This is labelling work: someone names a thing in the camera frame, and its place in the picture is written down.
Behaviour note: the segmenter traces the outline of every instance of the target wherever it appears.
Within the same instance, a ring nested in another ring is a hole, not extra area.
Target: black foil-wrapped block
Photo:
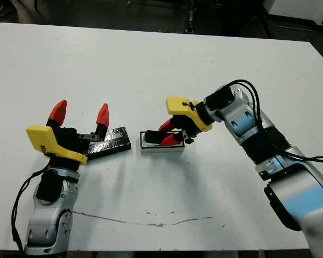
[[[90,142],[85,156],[88,160],[93,160],[127,149],[131,149],[130,140],[125,127],[120,127],[108,130],[104,141]]]

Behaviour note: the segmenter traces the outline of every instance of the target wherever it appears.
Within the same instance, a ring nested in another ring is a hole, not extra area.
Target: black object
[[[186,131],[187,134],[183,135],[184,138],[194,138],[197,134],[202,132],[191,118],[183,114],[173,115],[170,121],[177,129]]]
[[[207,110],[206,110],[206,106],[203,103],[203,101],[201,101],[199,104],[196,105],[196,110],[199,114],[200,119],[206,124],[206,125],[210,125],[214,122],[214,119],[212,117],[210,117],[210,115],[208,114]]]
[[[300,227],[298,223],[292,218],[292,216],[287,212],[286,208],[282,205],[278,197],[275,195],[273,190],[270,188],[269,185],[267,185],[264,188],[264,192],[267,195],[270,206],[275,211],[276,215],[280,219],[280,221],[285,225],[285,227],[294,230],[294,231],[300,231]]]
[[[213,94],[206,97],[206,105],[209,110],[223,109],[234,100],[235,96],[231,88],[226,85]]]
[[[172,133],[147,130],[145,132],[145,141],[149,144],[160,144],[164,138],[170,136],[171,134]]]
[[[53,173],[53,169],[44,172],[38,185],[36,198],[49,203],[55,202],[60,197],[64,178],[59,176],[56,171]]]
[[[255,164],[277,154],[274,146],[285,150],[291,147],[286,138],[274,126],[265,128],[248,138],[242,147]]]
[[[127,131],[125,127],[120,127],[108,130],[104,141],[90,142],[84,155],[88,160],[93,160],[128,149],[131,149],[131,144]]]

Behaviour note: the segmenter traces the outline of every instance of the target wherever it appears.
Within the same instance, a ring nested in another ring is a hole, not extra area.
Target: yellow plastic part
[[[80,162],[81,165],[86,165],[87,157],[85,155],[58,145],[54,132],[50,126],[32,125],[26,129],[26,132],[35,150],[42,153],[52,153],[57,157],[75,160]]]
[[[166,108],[168,114],[183,114],[189,118],[191,118],[196,126],[204,132],[212,129],[212,125],[206,125],[201,118],[199,117],[196,109],[192,110],[190,106],[183,105],[183,103],[189,103],[189,99],[184,97],[168,97],[166,99]],[[193,105],[197,105],[198,101],[192,101]]]

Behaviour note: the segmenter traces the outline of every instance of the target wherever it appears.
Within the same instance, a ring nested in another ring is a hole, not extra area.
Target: dark floor
[[[176,1],[132,0],[130,6],[127,6],[125,0],[39,0],[39,12],[33,7],[33,0],[13,0],[13,4],[17,12],[0,18],[0,22],[170,33],[184,33],[188,27],[188,11]],[[323,56],[323,31],[318,31],[311,23],[280,21],[276,17],[267,16],[261,7],[252,14],[240,16],[237,30],[230,33],[223,24],[224,16],[221,9],[198,8],[194,16],[193,33],[309,41]],[[135,254],[136,257],[155,255],[140,252]],[[13,255],[0,252],[0,258],[5,256],[10,258]],[[181,257],[182,254],[172,252],[172,256]],[[239,252],[239,257],[311,258],[311,254],[309,250],[253,251]]]

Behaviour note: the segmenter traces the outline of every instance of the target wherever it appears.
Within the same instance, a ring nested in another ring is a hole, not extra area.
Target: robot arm
[[[178,128],[182,132],[169,135],[160,144],[168,145],[182,140],[191,143],[191,138],[198,133],[210,130],[214,121],[224,122],[255,163],[262,180],[269,180],[264,192],[281,222],[292,230],[302,230],[313,255],[323,258],[323,175],[309,162],[317,160],[302,159],[302,152],[291,146],[259,110],[258,95],[257,110],[254,98],[253,104],[249,102],[243,92],[246,85],[242,81],[222,86],[200,103],[168,98],[167,110],[173,118],[159,131]],[[184,109],[182,112],[177,110],[180,107]],[[189,115],[191,113],[197,114],[197,120]]]
[[[109,126],[107,104],[100,109],[97,128],[91,134],[78,134],[74,128],[61,128],[67,102],[58,103],[46,126],[30,126],[26,132],[33,147],[50,161],[23,184],[12,211],[12,235],[19,251],[25,255],[66,257],[71,234],[73,206],[78,196],[77,170],[85,165],[86,151],[91,141],[103,141]],[[34,210],[27,228],[26,244],[20,240],[15,227],[18,200],[34,176],[42,174],[33,195]]]

